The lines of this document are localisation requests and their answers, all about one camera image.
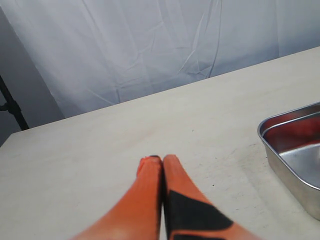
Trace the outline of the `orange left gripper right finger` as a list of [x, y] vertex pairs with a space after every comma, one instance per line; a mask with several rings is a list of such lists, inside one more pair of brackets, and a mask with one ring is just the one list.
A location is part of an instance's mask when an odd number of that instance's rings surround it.
[[168, 240], [251, 240], [253, 234], [220, 212], [197, 188], [178, 157], [163, 159]]

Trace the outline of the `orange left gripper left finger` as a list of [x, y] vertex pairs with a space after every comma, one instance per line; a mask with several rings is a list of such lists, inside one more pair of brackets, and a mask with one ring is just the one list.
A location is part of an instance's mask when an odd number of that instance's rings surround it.
[[144, 157], [124, 196], [73, 240], [158, 240], [162, 207], [162, 160]]

